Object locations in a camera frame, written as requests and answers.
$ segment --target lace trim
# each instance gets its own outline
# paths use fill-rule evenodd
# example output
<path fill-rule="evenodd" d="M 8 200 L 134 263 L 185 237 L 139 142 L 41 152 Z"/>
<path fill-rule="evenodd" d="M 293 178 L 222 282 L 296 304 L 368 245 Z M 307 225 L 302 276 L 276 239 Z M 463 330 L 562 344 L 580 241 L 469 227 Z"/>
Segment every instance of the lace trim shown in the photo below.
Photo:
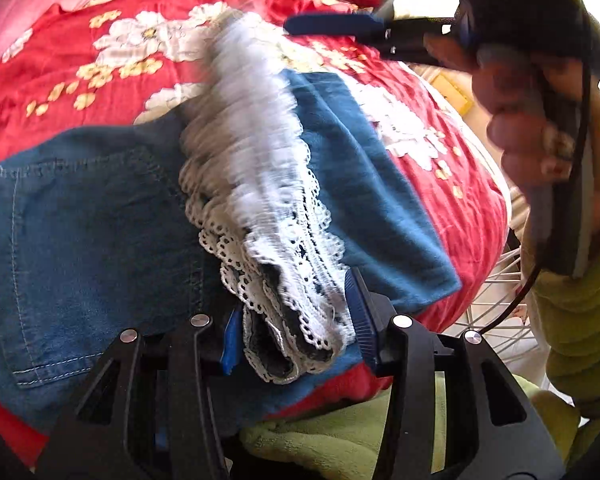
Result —
<path fill-rule="evenodd" d="M 282 64 L 237 16 L 213 26 L 210 85 L 182 134 L 180 185 L 200 244 L 244 304 L 248 361 L 264 380 L 289 383 L 329 367 L 354 339 L 344 245 L 326 232 Z"/>

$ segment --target black cable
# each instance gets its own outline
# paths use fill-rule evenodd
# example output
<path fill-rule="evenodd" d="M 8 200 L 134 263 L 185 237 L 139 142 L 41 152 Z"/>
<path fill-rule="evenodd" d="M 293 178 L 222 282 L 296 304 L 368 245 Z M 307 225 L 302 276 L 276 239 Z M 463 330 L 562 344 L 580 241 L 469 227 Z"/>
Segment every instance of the black cable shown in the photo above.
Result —
<path fill-rule="evenodd" d="M 575 187 L 582 173 L 582 159 L 584 157 L 584 150 L 587 145 L 587 135 L 589 133 L 589 122 L 591 114 L 591 19 L 587 9 L 582 4 L 582 37 L 583 37 L 583 48 L 582 48 L 582 102 L 580 106 L 580 127 L 578 130 L 578 138 L 576 140 L 575 149 L 573 152 L 573 167 L 571 168 L 571 176 L 568 181 L 568 200 L 565 200 L 562 204 L 561 211 L 559 212 L 559 218 L 564 217 L 567 213 L 566 209 L 569 206 L 569 202 L 573 197 Z M 564 239 L 564 229 L 566 223 L 554 224 L 549 241 L 542 252 L 542 257 L 536 261 L 536 266 L 529 274 L 526 279 L 525 285 L 520 289 L 515 299 L 509 303 L 509 306 L 500 314 L 496 319 L 491 321 L 487 326 L 480 329 L 481 334 L 487 333 L 489 330 L 493 330 L 500 323 L 507 319 L 510 314 L 516 309 L 516 307 L 524 300 L 525 296 L 534 286 L 536 279 L 540 275 L 540 272 L 545 267 L 546 260 L 549 254 L 555 250 L 556 246 L 561 243 Z"/>

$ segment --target red floral bedsheet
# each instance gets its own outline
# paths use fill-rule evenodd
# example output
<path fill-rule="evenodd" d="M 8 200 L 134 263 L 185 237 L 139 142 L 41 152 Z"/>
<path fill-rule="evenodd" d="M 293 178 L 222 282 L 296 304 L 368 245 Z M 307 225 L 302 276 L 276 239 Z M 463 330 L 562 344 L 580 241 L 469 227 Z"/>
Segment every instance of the red floral bedsheet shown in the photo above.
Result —
<path fill-rule="evenodd" d="M 288 67 L 349 76 L 460 275 L 462 289 L 419 318 L 431 330 L 450 326 L 500 254 L 505 201 L 416 76 L 351 38 L 282 35 L 287 16 L 326 8 L 315 0 L 113 0 L 71 13 L 51 8 L 0 62 L 0 160 L 74 126 L 150 120 L 202 91 L 205 33 L 227 6 L 249 11 L 257 37 Z M 285 415 L 344 397 L 363 400 L 387 386 L 360 365 Z M 1 408 L 0 430 L 27 463 L 44 442 Z"/>

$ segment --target denim jeans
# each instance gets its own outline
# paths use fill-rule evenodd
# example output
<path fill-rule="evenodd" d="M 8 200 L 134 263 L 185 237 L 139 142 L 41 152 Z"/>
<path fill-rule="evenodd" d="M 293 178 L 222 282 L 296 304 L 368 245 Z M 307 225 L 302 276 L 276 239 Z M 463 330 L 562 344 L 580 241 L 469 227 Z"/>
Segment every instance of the denim jeans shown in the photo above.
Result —
<path fill-rule="evenodd" d="M 427 213 L 344 83 L 286 76 L 344 263 L 401 312 L 457 290 Z M 41 431 L 120 330 L 160 333 L 207 312 L 224 331 L 239 309 L 184 215 L 184 126 L 176 108 L 139 126 L 74 128 L 0 163 L 0 402 Z M 223 335 L 229 371 L 241 339 Z M 219 431 L 262 420 L 358 362 L 353 345 L 327 372 L 277 386 L 242 360 L 212 384 Z"/>

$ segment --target black clamp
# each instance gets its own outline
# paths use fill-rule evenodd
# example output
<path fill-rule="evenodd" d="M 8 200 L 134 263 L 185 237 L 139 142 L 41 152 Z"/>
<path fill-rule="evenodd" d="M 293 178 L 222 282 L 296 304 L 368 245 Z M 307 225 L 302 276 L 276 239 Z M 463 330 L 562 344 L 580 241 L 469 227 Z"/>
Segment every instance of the black clamp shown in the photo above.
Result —
<path fill-rule="evenodd" d="M 433 334 L 347 273 L 347 304 L 365 362 L 393 376 L 373 480 L 559 480 L 562 458 L 526 395 L 473 330 Z M 444 372 L 445 468 L 432 474 L 436 386 Z"/>
<path fill-rule="evenodd" d="M 128 329 L 74 392 L 43 451 L 41 480 L 229 478 L 205 378 L 222 373 L 206 314 L 171 333 Z M 166 377 L 168 445 L 157 445 L 158 382 Z"/>

